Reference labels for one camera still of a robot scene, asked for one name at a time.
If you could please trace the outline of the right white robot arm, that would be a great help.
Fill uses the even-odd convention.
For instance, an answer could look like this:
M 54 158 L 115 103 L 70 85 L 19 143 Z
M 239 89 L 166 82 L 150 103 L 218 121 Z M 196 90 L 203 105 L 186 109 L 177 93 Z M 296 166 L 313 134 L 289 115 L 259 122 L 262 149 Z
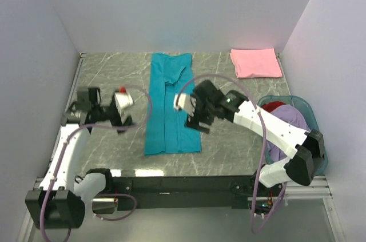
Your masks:
M 263 165 L 257 171 L 259 176 L 251 181 L 256 195 L 263 196 L 275 185 L 288 181 L 309 186 L 324 159 L 321 132 L 295 127 L 236 90 L 224 94 L 210 80 L 198 84 L 191 94 L 176 94 L 173 103 L 175 110 L 187 113 L 187 128 L 209 133 L 215 118 L 225 119 L 255 132 L 284 152 L 284 159 Z

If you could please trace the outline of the folded pink t shirt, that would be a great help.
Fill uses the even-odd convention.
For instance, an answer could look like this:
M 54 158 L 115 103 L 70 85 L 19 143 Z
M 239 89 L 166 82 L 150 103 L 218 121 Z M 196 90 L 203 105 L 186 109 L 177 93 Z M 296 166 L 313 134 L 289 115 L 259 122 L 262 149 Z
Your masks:
M 281 78 L 283 76 L 274 48 L 230 51 L 237 78 Z

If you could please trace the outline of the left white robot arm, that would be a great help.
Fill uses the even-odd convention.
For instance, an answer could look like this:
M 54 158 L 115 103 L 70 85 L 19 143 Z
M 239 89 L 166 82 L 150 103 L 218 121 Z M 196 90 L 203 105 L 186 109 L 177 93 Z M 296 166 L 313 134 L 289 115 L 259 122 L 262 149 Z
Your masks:
M 110 122 L 123 133 L 133 124 L 124 110 L 133 105 L 125 88 L 113 92 L 110 103 L 101 103 L 99 87 L 81 87 L 62 117 L 60 137 L 53 159 L 38 188 L 27 192 L 25 203 L 37 229 L 74 229 L 84 220 L 86 207 L 99 195 L 114 193 L 110 169 L 89 170 L 80 183 L 75 169 L 82 151 L 99 122 Z

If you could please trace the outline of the lavender t shirt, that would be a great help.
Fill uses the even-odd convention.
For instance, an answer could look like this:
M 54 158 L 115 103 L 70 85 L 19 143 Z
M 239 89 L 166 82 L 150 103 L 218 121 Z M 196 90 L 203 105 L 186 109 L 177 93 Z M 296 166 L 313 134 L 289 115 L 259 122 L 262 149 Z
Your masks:
M 301 112 L 296 109 L 295 107 L 285 104 L 283 106 L 279 106 L 274 111 L 270 112 L 272 115 L 276 116 L 277 118 L 289 123 L 297 128 L 305 129 L 310 131 L 310 128 L 307 125 L 307 122 Z M 268 153 L 269 157 L 273 162 L 280 161 L 286 158 L 285 153 L 278 148 L 276 145 L 267 141 Z

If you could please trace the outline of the teal t shirt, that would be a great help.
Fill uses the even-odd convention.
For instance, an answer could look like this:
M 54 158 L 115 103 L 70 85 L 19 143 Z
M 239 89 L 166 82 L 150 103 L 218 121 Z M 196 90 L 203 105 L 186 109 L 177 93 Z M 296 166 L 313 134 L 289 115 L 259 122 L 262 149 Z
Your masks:
M 199 153 L 198 131 L 185 127 L 187 113 L 174 109 L 174 98 L 193 78 L 192 55 L 153 53 L 149 95 L 152 112 L 146 124 L 144 155 Z

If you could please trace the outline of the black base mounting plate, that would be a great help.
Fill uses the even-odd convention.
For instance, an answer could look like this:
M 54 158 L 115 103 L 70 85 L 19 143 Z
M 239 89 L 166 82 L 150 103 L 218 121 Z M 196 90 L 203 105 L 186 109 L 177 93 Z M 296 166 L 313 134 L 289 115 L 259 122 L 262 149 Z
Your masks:
M 254 176 L 113 177 L 110 191 L 96 198 L 113 199 L 118 211 L 137 208 L 231 207 L 248 209 L 254 193 Z

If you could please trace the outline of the red t shirt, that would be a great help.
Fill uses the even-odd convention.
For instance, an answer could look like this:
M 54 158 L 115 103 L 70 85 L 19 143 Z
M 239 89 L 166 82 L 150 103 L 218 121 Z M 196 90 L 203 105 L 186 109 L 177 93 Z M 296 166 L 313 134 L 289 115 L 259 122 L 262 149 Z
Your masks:
M 275 109 L 277 109 L 279 106 L 283 106 L 285 105 L 284 102 L 281 102 L 281 101 L 272 101 L 272 102 L 269 102 L 267 104 L 263 104 L 261 107 L 267 111 L 267 112 L 272 112 L 274 111 Z

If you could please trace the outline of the aluminium frame rail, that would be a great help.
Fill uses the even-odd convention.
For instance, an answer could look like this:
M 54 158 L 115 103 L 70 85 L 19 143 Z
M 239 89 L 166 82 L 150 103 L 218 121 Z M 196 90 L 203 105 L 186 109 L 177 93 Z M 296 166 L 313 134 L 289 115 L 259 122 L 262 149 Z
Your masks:
M 75 195 L 80 196 L 84 202 L 89 203 L 96 198 L 96 195 L 110 191 L 113 186 L 113 177 L 104 175 L 102 173 L 91 173 L 83 178 L 80 183 L 76 183 L 72 177 L 62 178 L 57 177 L 54 184 L 51 185 L 51 178 L 45 177 L 37 192 L 45 192 L 47 189 L 51 190 L 51 195 L 55 196 L 56 191 L 70 191 Z M 272 188 L 266 188 L 259 185 L 254 189 L 253 195 L 257 196 L 259 201 L 264 201 L 270 196 L 277 197 L 281 189 L 285 190 L 285 197 L 290 199 L 326 199 L 331 197 L 330 189 L 325 177 L 316 177 L 309 186 L 301 186 L 292 181 L 288 182 L 286 186 L 277 184 Z

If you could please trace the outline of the teal plastic laundry basket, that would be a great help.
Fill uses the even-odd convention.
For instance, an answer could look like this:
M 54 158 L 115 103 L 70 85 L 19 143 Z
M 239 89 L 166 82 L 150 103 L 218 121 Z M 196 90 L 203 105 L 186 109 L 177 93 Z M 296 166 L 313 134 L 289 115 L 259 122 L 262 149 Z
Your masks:
M 298 96 L 274 96 L 268 95 L 258 101 L 258 106 L 267 112 L 274 114 L 281 120 L 301 129 L 311 131 L 319 129 L 310 104 Z M 284 152 L 269 141 L 266 142 L 265 161 L 267 164 L 282 160 L 285 158 Z M 324 174 L 328 165 L 327 154 L 324 152 L 324 158 L 320 166 L 316 166 L 316 176 Z

